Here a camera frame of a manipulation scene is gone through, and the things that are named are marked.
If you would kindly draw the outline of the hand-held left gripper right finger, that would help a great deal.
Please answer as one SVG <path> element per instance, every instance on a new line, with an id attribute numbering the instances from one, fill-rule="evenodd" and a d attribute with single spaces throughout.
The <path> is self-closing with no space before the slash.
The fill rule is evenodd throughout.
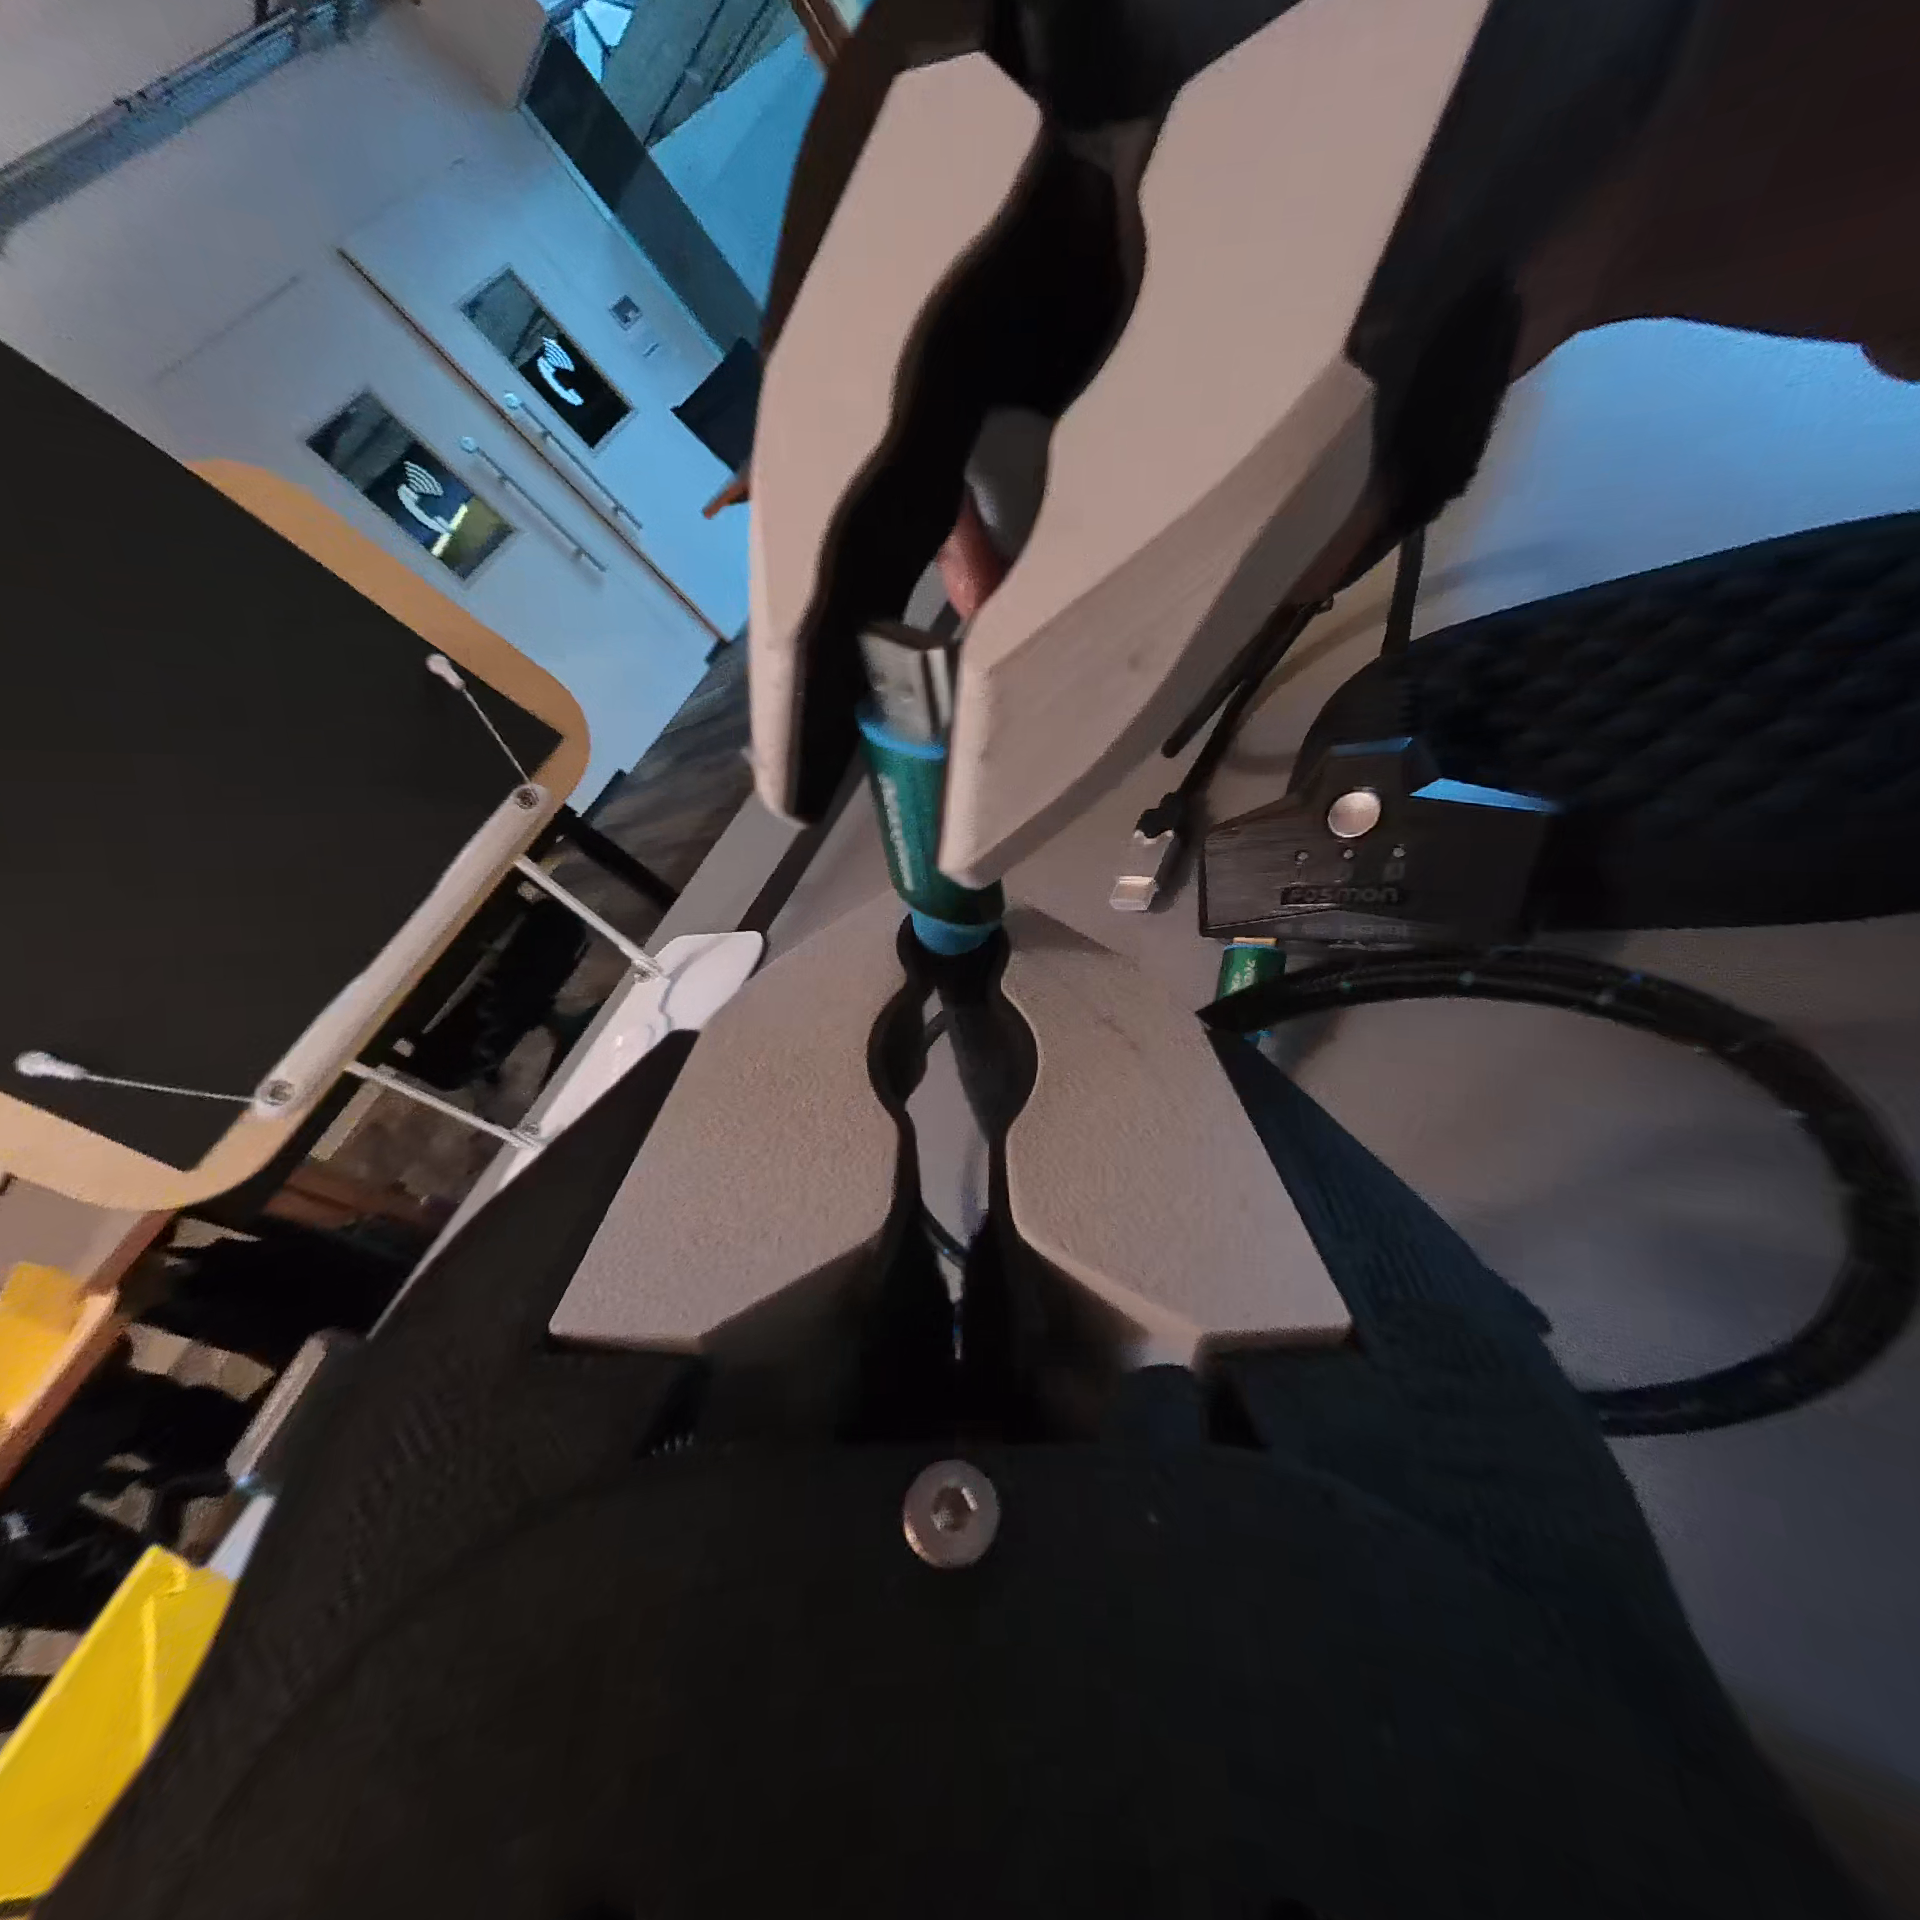
<path id="1" fill-rule="evenodd" d="M 1346 1342 L 1350 1309 L 1198 1014 L 1038 908 L 1004 935 L 975 1380 L 1021 1431 L 1084 1437 L 1143 1368 Z"/>

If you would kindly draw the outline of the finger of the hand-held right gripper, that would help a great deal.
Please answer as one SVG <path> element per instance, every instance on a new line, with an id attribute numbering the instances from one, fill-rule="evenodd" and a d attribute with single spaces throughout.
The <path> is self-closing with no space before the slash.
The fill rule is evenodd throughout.
<path id="1" fill-rule="evenodd" d="M 1359 302 L 1490 4 L 1297 4 L 1171 103 L 1143 275 L 971 619 L 941 865 L 981 887 L 1147 749 L 1358 508 Z"/>
<path id="2" fill-rule="evenodd" d="M 988 411 L 1046 376 L 1050 147 L 997 64 L 885 94 L 786 312 L 751 449 L 759 798 L 817 823 L 855 748 L 860 636 L 900 616 Z"/>

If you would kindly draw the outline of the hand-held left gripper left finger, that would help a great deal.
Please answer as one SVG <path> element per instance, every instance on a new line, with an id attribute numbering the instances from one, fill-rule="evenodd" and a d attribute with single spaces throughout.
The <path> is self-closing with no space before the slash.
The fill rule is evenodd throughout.
<path id="1" fill-rule="evenodd" d="M 897 1441 L 957 1409 L 954 1297 L 905 1100 L 922 963 L 829 927 L 703 1029 L 549 1320 L 677 1359 L 707 1441 Z"/>

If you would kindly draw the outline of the person's right hand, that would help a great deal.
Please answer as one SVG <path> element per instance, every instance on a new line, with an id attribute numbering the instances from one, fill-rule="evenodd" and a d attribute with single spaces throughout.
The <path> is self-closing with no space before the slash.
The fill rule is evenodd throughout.
<path id="1" fill-rule="evenodd" d="M 1587 329 L 1854 344 L 1917 380 L 1917 4 L 1705 4 L 1621 160 L 1527 259 L 1510 376 Z"/>

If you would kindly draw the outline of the phone sign door window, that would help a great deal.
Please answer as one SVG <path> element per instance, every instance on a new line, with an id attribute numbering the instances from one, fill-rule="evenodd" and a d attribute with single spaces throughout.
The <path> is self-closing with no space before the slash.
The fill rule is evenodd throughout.
<path id="1" fill-rule="evenodd" d="M 601 448 L 630 419 L 625 391 L 514 269 L 487 279 L 462 310 L 585 448 Z"/>
<path id="2" fill-rule="evenodd" d="M 371 509 L 457 581 L 492 561 L 511 524 L 375 392 L 353 395 L 303 438 Z"/>

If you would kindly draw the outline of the black mesh chair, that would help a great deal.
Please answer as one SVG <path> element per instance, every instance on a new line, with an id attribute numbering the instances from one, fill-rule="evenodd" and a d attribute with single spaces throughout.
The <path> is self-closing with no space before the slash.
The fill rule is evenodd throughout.
<path id="1" fill-rule="evenodd" d="M 1445 777 L 1555 817 L 1538 933 L 1917 909 L 1917 513 L 1849 519 L 1418 638 Z"/>

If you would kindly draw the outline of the black wood-edged panel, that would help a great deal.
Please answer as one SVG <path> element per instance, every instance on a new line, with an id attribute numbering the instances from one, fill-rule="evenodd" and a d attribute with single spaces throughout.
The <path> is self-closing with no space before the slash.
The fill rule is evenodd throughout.
<path id="1" fill-rule="evenodd" d="M 571 693 L 271 471 L 5 347 L 5 1172 L 255 1177 L 580 782 Z"/>

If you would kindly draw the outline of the yellow plastic bin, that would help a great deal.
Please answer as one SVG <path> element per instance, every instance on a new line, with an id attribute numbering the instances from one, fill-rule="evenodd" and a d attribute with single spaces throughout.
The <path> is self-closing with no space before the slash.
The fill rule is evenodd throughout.
<path id="1" fill-rule="evenodd" d="M 153 1753 L 233 1576 L 146 1550 L 3 1749 L 3 1912 L 30 1912 Z"/>

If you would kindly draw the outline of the white metal bracket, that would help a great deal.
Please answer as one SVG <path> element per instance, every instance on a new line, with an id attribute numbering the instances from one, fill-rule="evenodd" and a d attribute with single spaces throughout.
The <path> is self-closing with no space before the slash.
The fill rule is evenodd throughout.
<path id="1" fill-rule="evenodd" d="M 757 929 L 687 933 L 667 941 L 654 973 L 633 968 L 593 1014 L 511 1131 L 514 1145 L 545 1149 L 660 1045 L 698 1036 L 751 979 L 762 958 L 763 935 Z"/>

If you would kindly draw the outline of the black hdmi switch box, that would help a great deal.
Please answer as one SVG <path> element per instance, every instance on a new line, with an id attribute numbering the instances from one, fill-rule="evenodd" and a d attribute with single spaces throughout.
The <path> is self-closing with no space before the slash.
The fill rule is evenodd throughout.
<path id="1" fill-rule="evenodd" d="M 1453 780 L 1414 735 L 1319 751 L 1281 799 L 1206 831 L 1195 912 L 1217 941 L 1492 947 L 1523 929 L 1549 799 Z"/>

